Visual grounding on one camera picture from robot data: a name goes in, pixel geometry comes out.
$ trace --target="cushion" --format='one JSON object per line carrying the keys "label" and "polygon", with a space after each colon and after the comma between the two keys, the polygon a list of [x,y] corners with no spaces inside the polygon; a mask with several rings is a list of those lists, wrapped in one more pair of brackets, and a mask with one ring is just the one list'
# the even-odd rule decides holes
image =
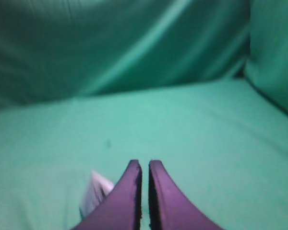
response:
{"label": "cushion", "polygon": [[246,75],[288,113],[288,0],[251,2],[251,56]]}
{"label": "cushion", "polygon": [[0,106],[232,79],[249,49],[237,0],[0,0]]}
{"label": "cushion", "polygon": [[163,162],[226,230],[288,230],[288,117],[245,80],[69,99],[0,111],[0,230],[68,230],[96,170]]}

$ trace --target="purple object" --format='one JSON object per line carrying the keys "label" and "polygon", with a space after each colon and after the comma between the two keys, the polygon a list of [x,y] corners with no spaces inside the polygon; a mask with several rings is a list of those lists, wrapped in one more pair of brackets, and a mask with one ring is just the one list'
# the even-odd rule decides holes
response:
{"label": "purple object", "polygon": [[149,163],[148,190],[152,230],[222,230],[187,199],[161,161]]}
{"label": "purple object", "polygon": [[142,169],[131,160],[106,199],[73,230],[139,230]]}

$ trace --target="white paper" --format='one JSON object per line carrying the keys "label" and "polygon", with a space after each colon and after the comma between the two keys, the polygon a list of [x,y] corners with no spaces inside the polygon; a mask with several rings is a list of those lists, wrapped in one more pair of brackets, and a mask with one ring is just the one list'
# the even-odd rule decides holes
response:
{"label": "white paper", "polygon": [[87,190],[80,204],[83,218],[87,217],[114,188],[113,182],[92,171]]}

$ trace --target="couch backrest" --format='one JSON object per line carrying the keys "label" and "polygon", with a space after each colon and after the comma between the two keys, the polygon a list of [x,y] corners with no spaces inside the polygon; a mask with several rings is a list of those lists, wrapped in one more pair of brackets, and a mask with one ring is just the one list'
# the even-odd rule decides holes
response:
{"label": "couch backrest", "polygon": [[251,1],[251,56],[245,72],[288,112],[288,0]]}
{"label": "couch backrest", "polygon": [[0,0],[0,106],[230,79],[246,0]]}

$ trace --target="teal sheet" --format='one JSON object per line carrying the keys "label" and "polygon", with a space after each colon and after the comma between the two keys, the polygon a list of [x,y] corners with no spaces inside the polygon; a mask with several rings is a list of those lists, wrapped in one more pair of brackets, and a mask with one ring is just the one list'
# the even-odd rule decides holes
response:
{"label": "teal sheet", "polygon": [[288,0],[251,1],[251,56],[246,75],[288,112]]}
{"label": "teal sheet", "polygon": [[67,230],[91,170],[161,159],[227,230],[288,230],[288,117],[244,80],[0,111],[0,230]]}
{"label": "teal sheet", "polygon": [[0,106],[232,79],[244,0],[0,0]]}

